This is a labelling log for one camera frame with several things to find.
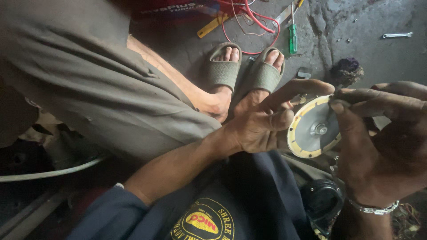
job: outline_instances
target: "yellow gasket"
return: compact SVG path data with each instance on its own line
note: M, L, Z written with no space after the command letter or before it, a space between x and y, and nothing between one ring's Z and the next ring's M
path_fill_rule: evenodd
M301 107L301 109L299 109L296 112L294 119L288 128L288 133L287 133L287 137L286 137L286 140L288 142L288 147L292 151L292 153L295 154L295 156L300 157L300 158L317 157L317 156L321 155L323 152L326 152L329 149L331 149L333 146L335 146L341 140L341 133L338 133L338 135L335 137L335 139L323 148L323 151L322 151L322 149L318 149L318 150L311 151L311 152L303 150L300 146L298 146L298 144L295 141L295 131L294 130L296 129L299 121L301 120L301 117L304 116L308 111L313 109L316 106L316 103L317 103L317 105L324 104L324 103L327 104L329 102L329 99L330 99L329 96L330 95L317 97L317 98L311 100L310 102L306 103L304 106Z

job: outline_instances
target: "wrench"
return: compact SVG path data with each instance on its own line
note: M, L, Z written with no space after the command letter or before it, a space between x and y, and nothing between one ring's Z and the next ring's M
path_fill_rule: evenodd
M399 34L384 34L383 38L392 38L392 37L411 37L412 32L410 33L399 33Z

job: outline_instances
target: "gray cloth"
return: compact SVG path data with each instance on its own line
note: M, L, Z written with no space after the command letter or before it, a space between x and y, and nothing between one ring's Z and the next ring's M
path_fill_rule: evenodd
M89 140L147 162L221 124L126 48L120 4L0 0L0 76Z

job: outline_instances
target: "hairy leg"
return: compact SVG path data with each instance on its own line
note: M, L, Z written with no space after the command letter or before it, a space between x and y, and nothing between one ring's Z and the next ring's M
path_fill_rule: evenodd
M268 54L264 62L273 65L277 70L281 70L281 66L285 57L279 51L274 50ZM263 89L253 89L246 95L234 108L234 116L238 117L246 112L252 106L262 102L270 93Z
M127 48L141 54L142 58L156 67L166 75L179 89L190 99L194 107L198 108L201 113L224 122L228 115L228 108L231 101L231 89L226 86L218 86L205 92L195 86L180 72L173 68L168 62L149 49L137 39L128 36ZM226 52L216 59L217 61L235 61L239 60L237 48L227 48Z

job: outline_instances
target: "slipper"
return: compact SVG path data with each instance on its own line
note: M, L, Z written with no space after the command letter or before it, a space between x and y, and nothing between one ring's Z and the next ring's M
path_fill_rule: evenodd
M225 52L227 47L237 48L239 50L239 61L215 61L215 58ZM214 47L208 54L207 79L208 87L212 89L216 85L226 85L234 91L237 74L242 63L242 50L234 43L221 43Z
M282 79L285 69L284 62L280 72L273 65L264 62L267 55L273 50L277 50L281 53L280 50L275 47L268 47L264 49L257 57L257 60L255 60L251 70L251 76L254 77L251 89L264 89L272 93L277 87L277 84L279 84L280 79Z

